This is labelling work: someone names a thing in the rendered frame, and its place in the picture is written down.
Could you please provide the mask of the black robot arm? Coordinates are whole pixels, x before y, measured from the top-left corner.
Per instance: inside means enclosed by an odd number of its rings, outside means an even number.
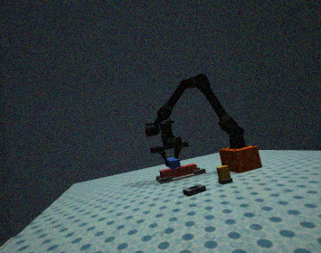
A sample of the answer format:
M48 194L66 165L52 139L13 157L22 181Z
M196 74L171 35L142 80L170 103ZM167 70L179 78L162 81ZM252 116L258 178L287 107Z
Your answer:
M227 132L229 135L231 146L229 149L241 149L247 147L248 145L245 145L243 136L244 129L239 127L234 119L226 113L220 101L212 92L207 76L202 73L180 82L171 98L157 111L156 121L154 123L146 124L146 136L156 136L158 133L160 133L160 130L161 134L172 133L171 124L173 124L174 121L171 118L168 121L164 120L167 120L170 117L175 103L182 96L184 91L191 88L198 88L210 102L212 108L220 119L218 124L220 125L221 129ZM160 124L163 121L164 124ZM178 147L178 145L182 144L182 139L180 136L177 138L173 136L172 138L166 139L165 143L167 144L168 148Z

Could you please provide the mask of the yellow rectangular block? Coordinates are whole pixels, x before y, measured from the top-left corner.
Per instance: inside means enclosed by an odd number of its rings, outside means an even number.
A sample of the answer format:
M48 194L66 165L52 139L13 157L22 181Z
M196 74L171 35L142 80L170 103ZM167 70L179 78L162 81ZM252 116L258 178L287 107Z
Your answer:
M219 180L226 180L231 178L230 170L228 165L216 167Z

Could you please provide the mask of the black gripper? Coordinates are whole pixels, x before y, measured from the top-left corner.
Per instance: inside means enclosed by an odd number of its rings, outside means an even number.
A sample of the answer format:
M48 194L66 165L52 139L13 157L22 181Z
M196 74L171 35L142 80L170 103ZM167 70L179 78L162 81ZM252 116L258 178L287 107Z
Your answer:
M166 139L172 138L174 135L173 133L166 133L166 134L162 134L162 140L163 140L163 146L159 147L159 146L154 146L150 148L150 152L153 153L159 153L160 155L162 155L162 157L165 160L166 165L168 165L167 159L166 159L166 155L165 155L165 150L166 149L171 149L166 147L167 144L165 143ZM178 147L173 147L174 148L174 152L175 152L175 158L178 159L178 155L180 153L180 151L183 149L181 147L187 147L188 142L187 141L183 141L182 144L178 145Z

